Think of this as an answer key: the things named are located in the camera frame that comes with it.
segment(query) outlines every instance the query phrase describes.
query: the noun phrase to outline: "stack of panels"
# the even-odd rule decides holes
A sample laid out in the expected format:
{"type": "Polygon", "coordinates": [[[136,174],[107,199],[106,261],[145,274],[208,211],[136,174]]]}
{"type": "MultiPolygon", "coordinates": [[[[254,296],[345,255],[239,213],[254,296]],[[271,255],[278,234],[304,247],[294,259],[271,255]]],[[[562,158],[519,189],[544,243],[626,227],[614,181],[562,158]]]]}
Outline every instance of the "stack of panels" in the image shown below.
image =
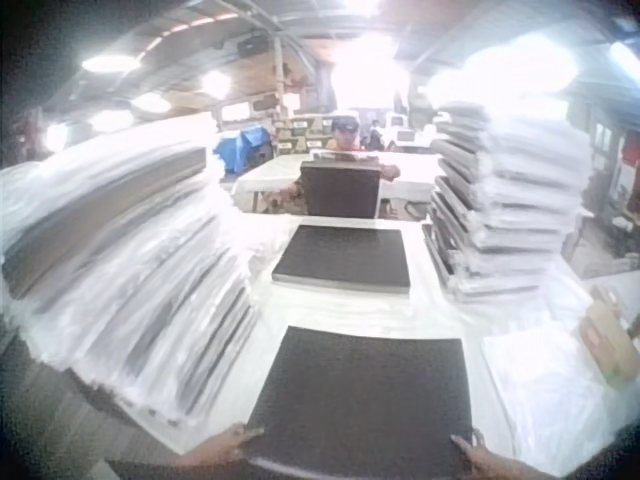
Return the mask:
{"type": "Polygon", "coordinates": [[[443,107],[426,242],[461,300],[535,290],[572,231],[590,170],[589,140],[565,122],[443,107]]]}
{"type": "MultiPolygon", "coordinates": [[[[15,223],[3,307],[38,360],[166,419],[197,422],[256,319],[234,237],[240,213],[193,142],[136,153],[144,161],[121,155],[111,167],[122,176],[96,176],[65,201],[73,177],[39,172],[43,195],[58,201],[15,223]]],[[[92,160],[77,160],[79,175],[92,160]]],[[[37,170],[3,172],[3,184],[26,191],[18,183],[37,170]]]]}

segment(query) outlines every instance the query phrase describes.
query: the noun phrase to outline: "black square panel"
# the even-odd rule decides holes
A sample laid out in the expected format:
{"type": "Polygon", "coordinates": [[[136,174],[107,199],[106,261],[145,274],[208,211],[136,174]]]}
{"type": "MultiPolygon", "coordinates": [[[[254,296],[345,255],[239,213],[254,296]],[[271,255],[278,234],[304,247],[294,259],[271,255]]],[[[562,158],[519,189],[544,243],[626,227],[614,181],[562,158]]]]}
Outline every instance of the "black square panel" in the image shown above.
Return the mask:
{"type": "Polygon", "coordinates": [[[249,420],[263,468],[303,478],[443,478],[469,473],[460,340],[354,337],[289,327],[249,420]]]}
{"type": "Polygon", "coordinates": [[[406,292],[411,286],[399,230],[301,225],[272,276],[373,291],[406,292]]]}

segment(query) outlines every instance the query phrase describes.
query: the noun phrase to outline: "ceiling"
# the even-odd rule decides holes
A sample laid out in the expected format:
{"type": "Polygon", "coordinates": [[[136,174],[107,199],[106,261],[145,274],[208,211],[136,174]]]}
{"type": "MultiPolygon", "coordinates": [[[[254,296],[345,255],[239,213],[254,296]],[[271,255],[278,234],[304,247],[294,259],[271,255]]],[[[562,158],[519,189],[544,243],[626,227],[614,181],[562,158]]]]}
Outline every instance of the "ceiling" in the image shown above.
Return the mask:
{"type": "Polygon", "coordinates": [[[613,10],[596,8],[593,1],[381,0],[371,16],[353,5],[354,0],[186,2],[105,48],[104,53],[137,56],[139,69],[126,75],[78,71],[45,110],[79,120],[106,106],[128,105],[148,91],[164,92],[176,107],[172,114],[210,108],[217,101],[200,91],[200,80],[213,69],[233,79],[230,99],[272,91],[273,53],[238,54],[238,43],[252,36],[263,38],[268,50],[273,36],[280,36],[287,64],[297,75],[313,78],[317,65],[333,62],[345,42],[376,31],[395,40],[396,59],[414,75],[429,77],[483,48],[539,31],[571,48],[578,59],[581,75],[569,93],[595,95],[630,123],[637,121],[638,85],[608,54],[617,39],[636,48],[637,24],[635,30],[621,28],[612,20],[613,10]]]}

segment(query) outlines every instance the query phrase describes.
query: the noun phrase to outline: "hand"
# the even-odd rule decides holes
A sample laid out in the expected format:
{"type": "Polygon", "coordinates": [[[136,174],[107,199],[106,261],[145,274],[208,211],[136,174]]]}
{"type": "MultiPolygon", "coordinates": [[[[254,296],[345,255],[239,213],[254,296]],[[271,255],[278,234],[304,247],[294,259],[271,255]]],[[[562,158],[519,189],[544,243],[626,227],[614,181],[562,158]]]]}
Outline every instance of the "hand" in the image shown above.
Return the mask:
{"type": "Polygon", "coordinates": [[[177,462],[177,465],[222,465],[242,459],[239,448],[252,438],[262,435],[264,430],[246,430],[242,423],[236,423],[224,432],[214,435],[186,453],[177,462]]]}
{"type": "Polygon", "coordinates": [[[382,165],[380,167],[380,176],[389,182],[393,182],[400,176],[400,169],[397,165],[382,165]]]}
{"type": "Polygon", "coordinates": [[[471,446],[463,438],[451,435],[451,440],[467,456],[473,465],[472,478],[490,478],[495,480],[543,480],[553,477],[517,460],[501,457],[490,452],[484,444],[484,436],[476,428],[473,436],[478,445],[471,446]]]}

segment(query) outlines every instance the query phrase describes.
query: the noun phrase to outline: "white tablecloth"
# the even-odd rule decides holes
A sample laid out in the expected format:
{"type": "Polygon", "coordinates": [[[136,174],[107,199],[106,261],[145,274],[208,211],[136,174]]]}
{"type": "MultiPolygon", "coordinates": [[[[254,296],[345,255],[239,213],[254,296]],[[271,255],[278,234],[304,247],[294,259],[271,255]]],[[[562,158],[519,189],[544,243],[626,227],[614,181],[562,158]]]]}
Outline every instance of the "white tablecloth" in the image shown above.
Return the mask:
{"type": "MultiPolygon", "coordinates": [[[[437,155],[378,152],[380,161],[400,168],[400,177],[380,183],[380,198],[397,198],[412,202],[428,202],[435,177],[443,175],[437,155]]],[[[300,176],[300,165],[309,154],[283,155],[242,175],[233,193],[277,192],[300,176]]]]}
{"type": "Polygon", "coordinates": [[[474,425],[485,434],[489,448],[513,455],[509,425],[482,353],[482,337],[553,322],[558,316],[577,315],[586,293],[564,262],[549,274],[540,295],[528,302],[462,306],[443,297],[417,223],[253,214],[246,214],[244,220],[240,227],[246,229],[248,246],[266,260],[253,288],[262,319],[234,364],[209,423],[180,432],[146,414],[131,412],[152,435],[176,452],[184,452],[234,422],[246,422],[286,328],[294,325],[384,338],[461,338],[474,425]],[[400,229],[412,285],[409,295],[274,283],[271,271],[301,222],[400,229]]]}

